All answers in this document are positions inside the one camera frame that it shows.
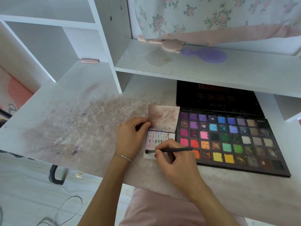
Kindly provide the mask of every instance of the pink eyeshadow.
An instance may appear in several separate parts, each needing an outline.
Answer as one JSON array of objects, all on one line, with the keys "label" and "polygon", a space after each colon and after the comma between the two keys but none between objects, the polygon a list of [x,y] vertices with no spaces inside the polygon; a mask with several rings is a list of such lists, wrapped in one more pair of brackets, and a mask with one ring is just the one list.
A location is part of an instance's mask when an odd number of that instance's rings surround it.
[{"label": "pink eyeshadow", "polygon": [[188,139],[181,138],[180,144],[184,145],[185,147],[188,147]]},{"label": "pink eyeshadow", "polygon": [[208,132],[201,132],[201,139],[209,139]]},{"label": "pink eyeshadow", "polygon": [[187,137],[188,136],[188,130],[187,129],[181,129],[181,136]]}]

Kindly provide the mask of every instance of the right hand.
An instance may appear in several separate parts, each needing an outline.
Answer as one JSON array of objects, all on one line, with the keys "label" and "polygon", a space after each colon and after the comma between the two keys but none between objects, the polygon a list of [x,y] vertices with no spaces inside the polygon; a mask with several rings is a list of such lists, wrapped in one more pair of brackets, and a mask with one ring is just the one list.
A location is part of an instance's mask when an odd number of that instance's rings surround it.
[{"label": "right hand", "polygon": [[157,163],[167,179],[176,186],[186,197],[192,200],[195,193],[200,192],[202,180],[193,151],[168,152],[171,163],[168,163],[161,149],[183,148],[182,144],[173,139],[166,140],[156,147]]}]

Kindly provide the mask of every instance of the makeup brush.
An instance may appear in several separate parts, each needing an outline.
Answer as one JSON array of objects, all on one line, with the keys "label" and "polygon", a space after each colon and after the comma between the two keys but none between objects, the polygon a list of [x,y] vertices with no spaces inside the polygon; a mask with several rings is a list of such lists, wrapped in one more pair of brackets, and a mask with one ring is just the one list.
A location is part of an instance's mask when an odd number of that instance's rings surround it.
[{"label": "makeup brush", "polygon": [[[162,149],[162,152],[185,152],[185,151],[192,151],[192,147],[183,147],[183,148],[169,148],[169,149]],[[145,150],[145,153],[156,153],[156,150]]]}]

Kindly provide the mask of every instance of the yellow eyeshadow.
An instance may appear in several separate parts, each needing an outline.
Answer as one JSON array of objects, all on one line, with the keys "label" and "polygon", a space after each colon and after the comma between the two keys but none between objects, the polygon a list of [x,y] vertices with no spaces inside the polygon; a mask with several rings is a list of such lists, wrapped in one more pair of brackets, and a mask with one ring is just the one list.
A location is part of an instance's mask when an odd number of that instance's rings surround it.
[{"label": "yellow eyeshadow", "polygon": [[217,162],[223,162],[222,154],[219,152],[213,152],[213,160]]},{"label": "yellow eyeshadow", "polygon": [[224,154],[224,157],[225,157],[225,162],[227,162],[227,163],[235,163],[233,155],[226,155],[226,154]]}]

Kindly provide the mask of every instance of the white cable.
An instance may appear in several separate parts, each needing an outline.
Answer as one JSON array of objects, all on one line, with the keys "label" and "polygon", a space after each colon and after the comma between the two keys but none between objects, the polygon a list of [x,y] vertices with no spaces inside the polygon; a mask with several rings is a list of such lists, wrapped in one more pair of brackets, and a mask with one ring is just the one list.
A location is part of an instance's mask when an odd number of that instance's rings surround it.
[{"label": "white cable", "polygon": [[[73,197],[68,198],[68,199],[64,202],[64,204],[66,204],[67,201],[69,201],[69,200],[72,199],[72,198],[78,198],[78,199],[80,200],[80,202],[81,202],[80,209],[77,211],[77,213],[76,213],[73,217],[71,217],[69,220],[67,220],[66,222],[64,222],[64,223],[61,224],[60,226],[63,226],[63,225],[66,224],[68,221],[70,221],[70,220],[72,220],[74,217],[76,217],[77,214],[79,213],[79,211],[82,209],[82,198],[79,197],[79,196],[73,196]],[[57,213],[55,214],[55,217],[53,218],[53,221],[52,221],[52,224],[51,224],[51,225],[50,225],[49,223],[46,223],[46,222],[40,222],[37,226],[39,226],[39,225],[41,225],[41,224],[47,224],[47,225],[49,225],[49,226],[53,226],[53,224],[54,224],[54,222],[55,222],[55,218],[56,218],[56,216],[58,215],[58,212],[61,210],[61,208],[63,207],[64,204],[61,205],[61,207],[59,208],[59,210],[58,210]]]}]

